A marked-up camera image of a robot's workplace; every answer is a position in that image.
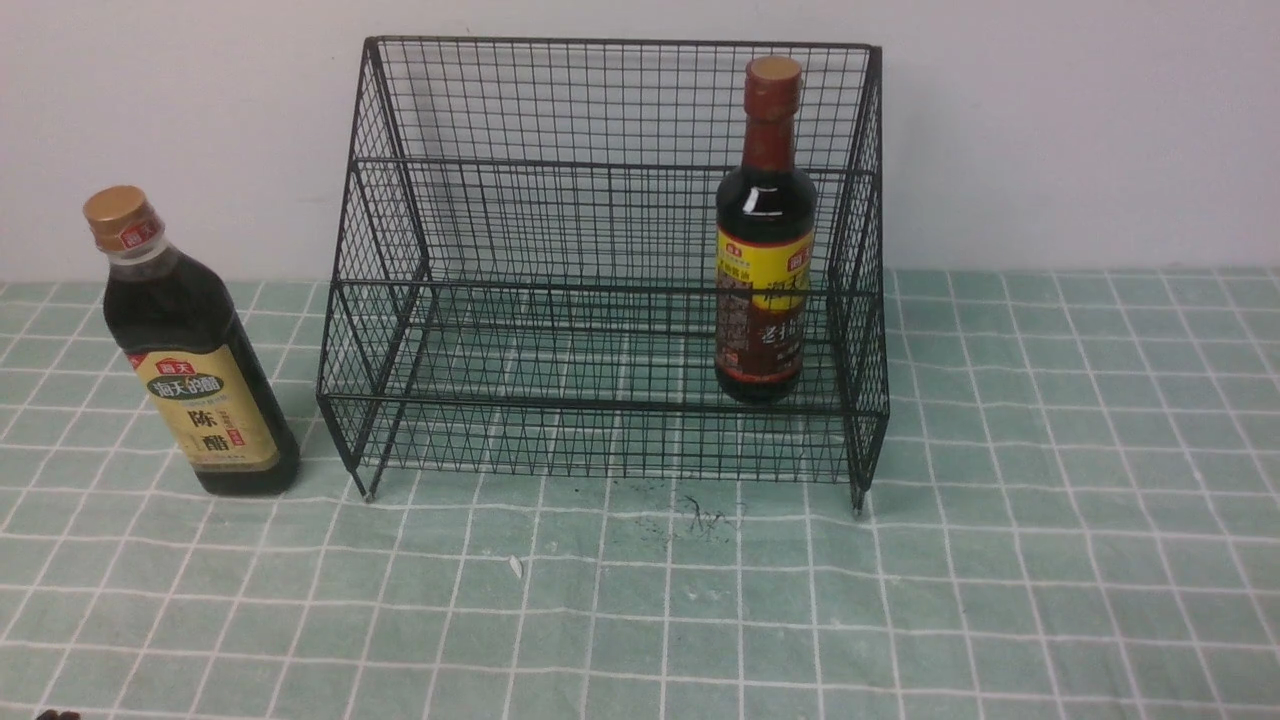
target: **bottle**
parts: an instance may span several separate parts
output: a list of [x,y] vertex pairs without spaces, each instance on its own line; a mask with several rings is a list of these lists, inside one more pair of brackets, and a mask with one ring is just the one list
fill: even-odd
[[[771,55],[746,65],[742,164],[716,191],[716,287],[809,290],[818,192],[795,167],[792,118],[800,63]],[[716,379],[740,402],[786,397],[804,361],[803,295],[722,293],[716,307]]]
[[136,187],[93,195],[84,219],[110,263],[106,327],[200,484],[233,496],[288,489],[298,443],[221,278],[169,243]]

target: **yellow label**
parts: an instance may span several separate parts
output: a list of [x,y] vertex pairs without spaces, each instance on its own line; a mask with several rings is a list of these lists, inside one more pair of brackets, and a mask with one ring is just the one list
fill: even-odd
[[[724,231],[717,233],[716,269],[754,290],[809,290],[813,233],[786,245],[744,242]],[[803,295],[755,295],[762,310],[791,310],[804,305]]]
[[229,347],[207,355],[160,350],[128,357],[197,470],[265,470],[279,460]]

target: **wire mesh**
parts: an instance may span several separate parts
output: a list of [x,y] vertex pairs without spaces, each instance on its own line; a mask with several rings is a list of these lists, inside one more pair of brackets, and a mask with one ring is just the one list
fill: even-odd
[[[714,379],[714,192],[744,68],[805,68],[818,190],[805,368]],[[317,398],[361,492],[389,465],[844,482],[888,419],[879,49],[376,37],[365,44]]]

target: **bottle label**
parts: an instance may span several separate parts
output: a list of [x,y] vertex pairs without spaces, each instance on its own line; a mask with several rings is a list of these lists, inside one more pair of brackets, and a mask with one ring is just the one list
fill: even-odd
[[[717,233],[716,287],[809,290],[813,233],[781,245]],[[781,382],[800,372],[804,295],[723,295],[716,307],[716,364],[741,382]]]
[[197,355],[128,355],[191,465],[202,471],[274,466],[280,452],[228,346]]

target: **gold bottle cap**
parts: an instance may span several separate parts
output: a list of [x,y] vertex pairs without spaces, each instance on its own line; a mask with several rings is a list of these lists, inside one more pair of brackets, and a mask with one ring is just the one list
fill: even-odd
[[84,219],[102,252],[133,250],[164,232],[147,196],[132,184],[109,187],[84,202]]

